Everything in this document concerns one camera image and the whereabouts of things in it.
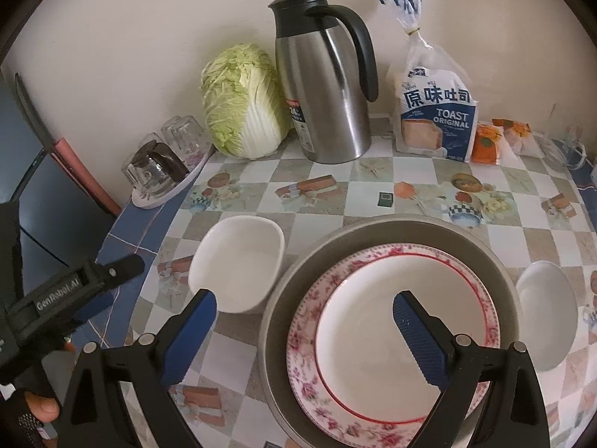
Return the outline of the gloved left hand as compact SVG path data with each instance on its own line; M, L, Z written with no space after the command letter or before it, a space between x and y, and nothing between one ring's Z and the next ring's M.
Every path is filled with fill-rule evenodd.
M18 203L1 204L1 309L14 304L22 293L22 257ZM23 389L1 398L1 435L8 447L56 447L57 439L44 439L41 431L54 422L60 407Z

